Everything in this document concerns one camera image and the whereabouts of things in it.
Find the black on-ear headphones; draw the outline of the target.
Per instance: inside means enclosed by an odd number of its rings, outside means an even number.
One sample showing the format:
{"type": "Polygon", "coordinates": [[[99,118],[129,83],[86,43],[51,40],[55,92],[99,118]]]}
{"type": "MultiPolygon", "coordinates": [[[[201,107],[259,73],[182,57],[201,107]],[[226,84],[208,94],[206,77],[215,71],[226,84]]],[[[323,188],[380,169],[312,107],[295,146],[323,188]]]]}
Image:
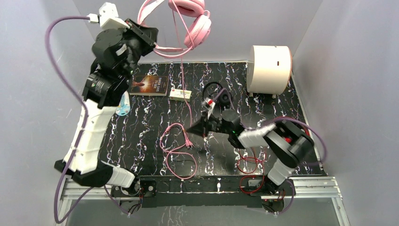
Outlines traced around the black on-ear headphones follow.
{"type": "Polygon", "coordinates": [[[213,102],[215,102],[216,105],[220,107],[231,107],[232,106],[232,101],[233,98],[231,96],[231,93],[226,90],[219,82],[217,81],[212,81],[206,84],[202,90],[202,101],[205,100],[205,92],[208,87],[216,85],[217,87],[220,88],[219,91],[214,91],[212,94],[208,95],[208,98],[212,99],[213,102]]]}

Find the pink over-ear headphones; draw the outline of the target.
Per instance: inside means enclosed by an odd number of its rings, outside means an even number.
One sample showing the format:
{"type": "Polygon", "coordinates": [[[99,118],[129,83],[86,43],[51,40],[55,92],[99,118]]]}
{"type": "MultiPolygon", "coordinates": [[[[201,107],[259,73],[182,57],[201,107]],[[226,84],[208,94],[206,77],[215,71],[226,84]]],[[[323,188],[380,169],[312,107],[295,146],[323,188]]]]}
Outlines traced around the pink over-ear headphones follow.
{"type": "Polygon", "coordinates": [[[185,28],[184,41],[177,40],[178,44],[184,44],[185,48],[162,47],[156,43],[153,52],[164,58],[176,59],[194,50],[207,39],[212,22],[210,12],[205,9],[203,0],[168,0],[168,6],[172,10],[174,23],[176,22],[175,13],[177,13],[185,28]]]}

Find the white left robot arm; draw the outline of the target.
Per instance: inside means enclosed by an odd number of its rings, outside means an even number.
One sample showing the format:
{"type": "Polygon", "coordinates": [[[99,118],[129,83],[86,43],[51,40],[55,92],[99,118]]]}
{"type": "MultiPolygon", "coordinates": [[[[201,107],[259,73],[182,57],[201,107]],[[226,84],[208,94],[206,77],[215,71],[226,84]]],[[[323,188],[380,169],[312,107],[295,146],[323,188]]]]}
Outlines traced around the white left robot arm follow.
{"type": "Polygon", "coordinates": [[[108,124],[129,88],[141,57],[155,47],[158,29],[125,21],[125,27],[101,31],[92,45],[95,59],[82,94],[81,115],[67,155],[55,162],[56,170],[70,175],[81,186],[120,186],[129,196],[140,192],[135,173],[99,161],[98,153],[108,124]]]}

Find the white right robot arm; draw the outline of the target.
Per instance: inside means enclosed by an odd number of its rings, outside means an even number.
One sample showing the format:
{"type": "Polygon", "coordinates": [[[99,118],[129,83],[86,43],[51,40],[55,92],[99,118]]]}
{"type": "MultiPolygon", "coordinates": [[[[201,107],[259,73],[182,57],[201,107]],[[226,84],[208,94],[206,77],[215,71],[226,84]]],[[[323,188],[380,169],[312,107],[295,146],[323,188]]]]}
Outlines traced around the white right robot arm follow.
{"type": "Polygon", "coordinates": [[[186,131],[201,137],[206,137],[209,132],[227,134],[230,144],[238,149],[268,146],[277,159],[266,174],[263,187],[269,194],[277,195],[283,190],[283,183],[314,148],[314,141],[300,129],[301,125],[300,121],[280,117],[266,126],[247,129],[234,110],[223,111],[220,118],[203,111],[200,119],[186,131]]]}

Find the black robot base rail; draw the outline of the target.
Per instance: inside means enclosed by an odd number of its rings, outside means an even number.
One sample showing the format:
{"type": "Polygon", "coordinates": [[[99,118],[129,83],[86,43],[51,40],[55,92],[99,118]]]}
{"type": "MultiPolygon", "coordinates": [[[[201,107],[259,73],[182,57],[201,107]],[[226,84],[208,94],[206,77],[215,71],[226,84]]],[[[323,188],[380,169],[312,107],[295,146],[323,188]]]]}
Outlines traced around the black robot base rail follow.
{"type": "Polygon", "coordinates": [[[280,187],[264,184],[262,178],[241,176],[203,176],[180,180],[171,176],[141,177],[139,194],[126,195],[123,190],[112,188],[111,194],[123,204],[143,198],[143,208],[166,206],[246,206],[281,211],[284,199],[289,203],[296,195],[293,180],[286,180],[280,187]]]}

